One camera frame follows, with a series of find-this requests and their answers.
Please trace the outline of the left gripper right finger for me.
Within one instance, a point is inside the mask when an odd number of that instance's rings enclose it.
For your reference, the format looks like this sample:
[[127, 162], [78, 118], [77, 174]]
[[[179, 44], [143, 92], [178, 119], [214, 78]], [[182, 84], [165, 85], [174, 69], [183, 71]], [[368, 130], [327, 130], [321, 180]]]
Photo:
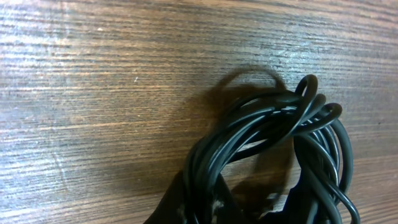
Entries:
[[333, 223], [332, 219], [322, 213], [322, 205], [317, 200], [311, 184], [306, 177], [300, 177], [287, 197], [282, 211], [269, 212], [259, 220], [266, 224], [305, 224]]

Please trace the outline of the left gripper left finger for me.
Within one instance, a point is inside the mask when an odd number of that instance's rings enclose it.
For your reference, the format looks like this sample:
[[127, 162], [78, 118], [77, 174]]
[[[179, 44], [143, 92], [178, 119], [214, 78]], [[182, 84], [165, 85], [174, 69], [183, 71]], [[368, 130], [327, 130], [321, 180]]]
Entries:
[[244, 224], [249, 220], [243, 215], [229, 191], [226, 182], [220, 175], [215, 185], [215, 199], [206, 205], [209, 215], [200, 218], [193, 211], [196, 202], [186, 199], [183, 184], [183, 172], [178, 172], [160, 203], [144, 222], [145, 224], [183, 224], [183, 223], [210, 223], [210, 224]]

